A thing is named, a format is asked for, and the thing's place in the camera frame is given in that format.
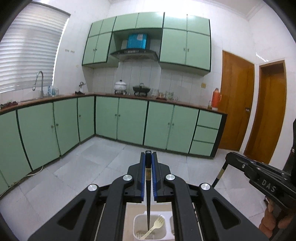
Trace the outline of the right hand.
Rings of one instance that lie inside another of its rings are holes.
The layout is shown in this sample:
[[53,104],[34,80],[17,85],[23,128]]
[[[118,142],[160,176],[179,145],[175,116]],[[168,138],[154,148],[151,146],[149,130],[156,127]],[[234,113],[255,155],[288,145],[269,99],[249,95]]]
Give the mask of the right hand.
[[278,224],[276,221],[275,216],[273,215],[273,210],[275,207],[275,203],[270,199],[267,198],[268,206],[265,210],[264,217],[261,220],[259,225],[259,230],[261,230],[268,238],[271,238],[273,235],[273,230],[278,227],[279,229],[286,229],[290,222],[292,221],[295,213],[290,213],[281,219]]

